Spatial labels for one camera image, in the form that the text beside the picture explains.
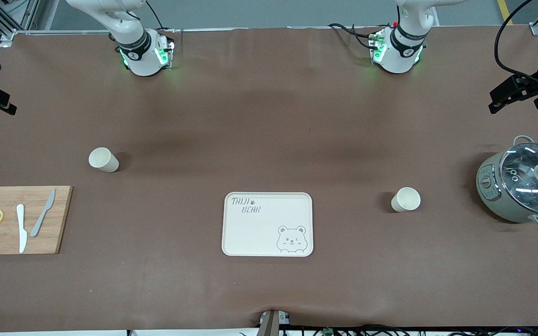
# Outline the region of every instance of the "bear illustration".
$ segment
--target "bear illustration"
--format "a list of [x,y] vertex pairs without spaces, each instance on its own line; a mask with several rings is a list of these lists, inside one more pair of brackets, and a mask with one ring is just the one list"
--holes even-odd
[[287,228],[281,226],[277,229],[279,238],[277,239],[277,248],[281,252],[296,253],[297,251],[304,252],[308,247],[308,242],[304,234],[304,227]]

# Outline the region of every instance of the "brown tablecloth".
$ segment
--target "brown tablecloth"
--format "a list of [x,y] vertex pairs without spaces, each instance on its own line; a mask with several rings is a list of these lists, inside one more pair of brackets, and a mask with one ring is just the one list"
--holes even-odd
[[[230,328],[292,323],[538,325],[538,226],[478,199],[481,162],[532,102],[487,110],[508,77],[497,28],[434,28],[408,74],[327,29],[175,35],[173,71],[139,78],[107,36],[17,36],[0,53],[0,185],[72,185],[58,255],[0,256],[0,330]],[[502,58],[532,72],[538,36],[508,27]],[[88,153],[109,147],[121,170]],[[400,187],[415,212],[391,213]],[[307,258],[227,257],[231,191],[303,191]]]

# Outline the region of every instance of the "white paper cup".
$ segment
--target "white paper cup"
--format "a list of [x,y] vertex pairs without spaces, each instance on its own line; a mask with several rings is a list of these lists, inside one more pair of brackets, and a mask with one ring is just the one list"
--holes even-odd
[[118,159],[106,147],[99,147],[92,151],[88,156],[88,163],[93,167],[103,172],[113,173],[119,168]]
[[419,205],[420,195],[410,187],[400,189],[391,200],[391,207],[397,212],[414,210]]

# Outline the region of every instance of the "white tray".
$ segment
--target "white tray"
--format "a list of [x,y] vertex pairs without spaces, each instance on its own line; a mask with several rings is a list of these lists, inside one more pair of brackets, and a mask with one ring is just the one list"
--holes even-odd
[[312,200],[306,193],[226,196],[221,248],[231,256],[307,257],[312,253]]

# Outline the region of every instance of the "white knife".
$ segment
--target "white knife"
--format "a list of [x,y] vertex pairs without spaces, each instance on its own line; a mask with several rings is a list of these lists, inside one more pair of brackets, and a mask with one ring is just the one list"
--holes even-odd
[[18,204],[15,208],[18,213],[18,228],[20,231],[20,253],[24,253],[26,248],[26,239],[28,238],[28,232],[24,230],[24,204]]
[[39,219],[36,220],[36,224],[32,228],[32,231],[30,232],[31,237],[36,237],[36,235],[39,234],[39,230],[41,229],[41,224],[43,224],[43,219],[45,219],[45,213],[47,213],[47,211],[49,211],[49,209],[51,209],[51,207],[53,206],[54,199],[55,199],[55,188],[51,190],[49,199],[45,203],[45,208],[43,209],[43,212],[41,212]]

